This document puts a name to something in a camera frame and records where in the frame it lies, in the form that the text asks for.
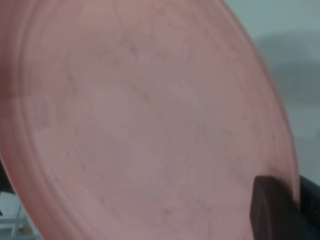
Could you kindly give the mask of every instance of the pink frisbee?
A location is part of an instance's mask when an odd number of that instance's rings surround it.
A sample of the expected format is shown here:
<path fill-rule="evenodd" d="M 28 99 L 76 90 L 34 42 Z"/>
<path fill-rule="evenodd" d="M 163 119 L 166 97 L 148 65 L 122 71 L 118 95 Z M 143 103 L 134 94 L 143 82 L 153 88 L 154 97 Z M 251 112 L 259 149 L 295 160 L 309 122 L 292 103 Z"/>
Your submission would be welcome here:
<path fill-rule="evenodd" d="M 220 0 L 0 0 L 0 153 L 45 240 L 252 240 L 299 201 L 274 82 Z"/>

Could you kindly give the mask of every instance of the white wall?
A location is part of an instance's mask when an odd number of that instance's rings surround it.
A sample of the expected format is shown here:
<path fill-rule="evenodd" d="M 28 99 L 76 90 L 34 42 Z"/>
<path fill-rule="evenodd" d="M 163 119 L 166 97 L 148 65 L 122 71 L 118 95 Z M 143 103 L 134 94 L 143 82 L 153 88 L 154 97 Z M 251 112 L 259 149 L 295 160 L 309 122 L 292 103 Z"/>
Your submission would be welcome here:
<path fill-rule="evenodd" d="M 320 185 L 320 0 L 226 0 L 273 73 L 300 174 Z"/>

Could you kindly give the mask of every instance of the dark object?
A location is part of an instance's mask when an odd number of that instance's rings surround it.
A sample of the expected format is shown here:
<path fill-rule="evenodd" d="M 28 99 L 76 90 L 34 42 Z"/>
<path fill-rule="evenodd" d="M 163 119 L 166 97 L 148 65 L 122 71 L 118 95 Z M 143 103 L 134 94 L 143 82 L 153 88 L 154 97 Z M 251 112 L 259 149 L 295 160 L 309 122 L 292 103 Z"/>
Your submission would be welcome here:
<path fill-rule="evenodd" d="M 320 187 L 303 176 L 300 182 L 301 213 L 313 228 L 320 230 Z"/>
<path fill-rule="evenodd" d="M 307 202 L 302 205 L 310 216 L 316 216 L 314 208 L 308 207 Z M 316 224 L 311 224 L 306 217 L 299 211 L 291 194 L 281 182 L 270 176 L 255 178 L 250 210 L 255 240 L 320 240 L 319 228 Z"/>
<path fill-rule="evenodd" d="M 0 192 L 7 192 L 7 193 L 14 194 L 14 190 L 7 177 L 7 174 L 4 166 L 2 165 L 1 159 L 0 159 Z"/>

